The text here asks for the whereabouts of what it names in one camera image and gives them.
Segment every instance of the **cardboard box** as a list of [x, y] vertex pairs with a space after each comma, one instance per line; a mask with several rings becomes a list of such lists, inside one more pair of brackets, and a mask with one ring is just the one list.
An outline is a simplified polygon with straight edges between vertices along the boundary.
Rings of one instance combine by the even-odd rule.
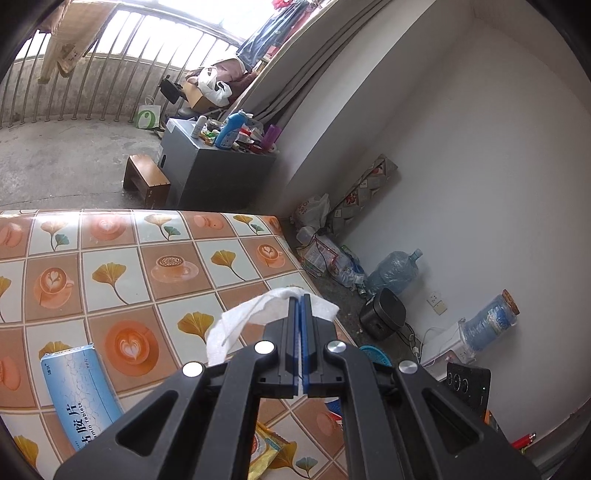
[[185, 82], [183, 84], [183, 92], [187, 96], [187, 102], [192, 110], [195, 110], [202, 115], [219, 108], [217, 105], [207, 100], [207, 98], [201, 93], [201, 90], [199, 90], [199, 87], [192, 83]]

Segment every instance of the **blue water jug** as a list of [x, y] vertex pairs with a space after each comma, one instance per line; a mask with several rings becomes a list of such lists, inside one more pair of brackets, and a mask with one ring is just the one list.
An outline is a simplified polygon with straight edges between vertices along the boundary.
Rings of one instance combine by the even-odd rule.
[[418, 277], [417, 258], [423, 252], [416, 249], [412, 255], [405, 252], [392, 252], [384, 258], [368, 277], [365, 284], [372, 295], [388, 287], [395, 295], [400, 295], [410, 282]]

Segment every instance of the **white tissue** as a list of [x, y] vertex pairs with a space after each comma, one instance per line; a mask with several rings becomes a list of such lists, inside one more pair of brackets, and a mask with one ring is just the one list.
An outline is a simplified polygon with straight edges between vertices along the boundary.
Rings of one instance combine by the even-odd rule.
[[285, 318], [288, 312], [290, 297], [310, 295], [312, 315], [333, 321], [339, 308], [313, 293], [299, 287], [275, 288], [263, 295], [248, 300], [222, 313], [207, 331], [207, 363], [209, 366], [224, 363], [230, 347], [238, 340], [238, 336], [247, 323], [266, 325]]

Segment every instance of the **electrical socket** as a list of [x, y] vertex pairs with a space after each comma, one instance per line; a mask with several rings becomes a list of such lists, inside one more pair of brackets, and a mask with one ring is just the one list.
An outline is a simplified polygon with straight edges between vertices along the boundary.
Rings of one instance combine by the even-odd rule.
[[447, 305], [445, 305], [445, 302], [443, 300], [438, 301], [437, 304], [433, 307], [433, 310], [435, 310], [435, 313], [437, 313], [438, 315], [441, 315], [443, 312], [447, 310]]
[[438, 291], [432, 291], [427, 297], [427, 301], [431, 307], [435, 308], [435, 305], [442, 301], [441, 294]]

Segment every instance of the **metal railing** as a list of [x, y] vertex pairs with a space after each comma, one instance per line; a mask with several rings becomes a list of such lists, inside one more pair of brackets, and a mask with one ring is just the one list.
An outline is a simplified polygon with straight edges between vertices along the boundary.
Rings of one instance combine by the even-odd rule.
[[187, 71], [237, 50], [240, 39], [211, 25], [170, 11], [142, 5], [119, 4], [71, 75], [58, 71], [48, 84], [34, 82], [40, 73], [49, 34], [25, 43], [24, 56], [13, 62], [2, 84], [0, 129], [39, 118], [63, 120], [97, 115], [118, 122], [134, 121], [142, 100], [154, 98], [161, 105], [161, 119], [178, 111], [169, 105], [158, 85], [170, 75], [179, 82]]

